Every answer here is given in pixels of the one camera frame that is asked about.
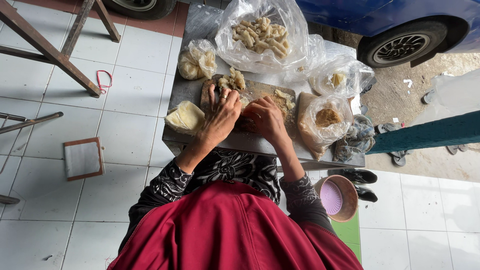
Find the teal pillar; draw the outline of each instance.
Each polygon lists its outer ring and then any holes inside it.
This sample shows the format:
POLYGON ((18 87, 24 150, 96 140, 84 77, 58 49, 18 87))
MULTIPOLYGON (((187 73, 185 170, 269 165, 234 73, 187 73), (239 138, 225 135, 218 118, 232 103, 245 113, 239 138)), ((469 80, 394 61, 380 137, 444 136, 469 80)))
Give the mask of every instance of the teal pillar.
POLYGON ((377 134, 367 155, 480 142, 480 110, 377 134))

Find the woven basket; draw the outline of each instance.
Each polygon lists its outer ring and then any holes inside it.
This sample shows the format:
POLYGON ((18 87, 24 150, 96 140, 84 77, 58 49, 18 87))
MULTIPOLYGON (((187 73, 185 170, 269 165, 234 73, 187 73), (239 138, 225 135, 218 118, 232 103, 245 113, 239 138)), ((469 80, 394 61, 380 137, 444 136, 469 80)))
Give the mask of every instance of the woven basket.
POLYGON ((327 180, 337 185, 338 189, 340 189, 340 193, 342 194, 343 199, 343 204, 340 208, 340 211, 335 215, 328 216, 336 222, 349 221, 353 218, 358 208, 359 197, 357 195, 357 191, 355 190, 355 186, 347 178, 341 175, 330 175, 328 177, 322 178, 315 185, 313 185, 318 195, 320 195, 322 185, 327 180))

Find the wheel rim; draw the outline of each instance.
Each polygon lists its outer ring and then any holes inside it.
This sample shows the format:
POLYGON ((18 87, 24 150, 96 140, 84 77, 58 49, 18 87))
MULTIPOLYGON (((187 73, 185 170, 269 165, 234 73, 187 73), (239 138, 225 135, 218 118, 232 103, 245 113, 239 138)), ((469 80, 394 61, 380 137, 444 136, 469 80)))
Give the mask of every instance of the wheel rim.
POLYGON ((427 47, 430 38, 424 34, 410 34, 392 39, 377 49, 373 59, 377 63, 395 63, 417 55, 427 47))
POLYGON ((155 6, 156 0, 113 0, 118 5, 134 11, 147 11, 155 6))

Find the hand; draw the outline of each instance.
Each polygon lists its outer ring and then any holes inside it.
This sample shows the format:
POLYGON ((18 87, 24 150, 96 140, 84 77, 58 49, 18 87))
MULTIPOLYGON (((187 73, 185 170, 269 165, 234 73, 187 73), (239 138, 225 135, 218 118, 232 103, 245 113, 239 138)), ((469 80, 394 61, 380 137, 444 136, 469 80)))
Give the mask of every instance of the hand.
POLYGON ((262 136, 274 147, 292 144, 283 124, 282 112, 270 97, 252 101, 243 110, 243 116, 252 118, 262 136))

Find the car wheel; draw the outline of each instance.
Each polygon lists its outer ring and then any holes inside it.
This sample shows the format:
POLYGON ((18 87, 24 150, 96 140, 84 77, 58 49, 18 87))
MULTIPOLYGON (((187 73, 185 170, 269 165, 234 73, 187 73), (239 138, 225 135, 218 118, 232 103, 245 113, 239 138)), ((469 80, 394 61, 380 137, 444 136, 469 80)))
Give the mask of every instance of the car wheel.
POLYGON ((110 9, 140 20, 157 20, 172 12, 176 0, 102 0, 110 9))
POLYGON ((435 49, 445 38, 447 26, 437 21, 407 23, 373 37, 362 37, 357 59, 372 68, 410 62, 435 49))

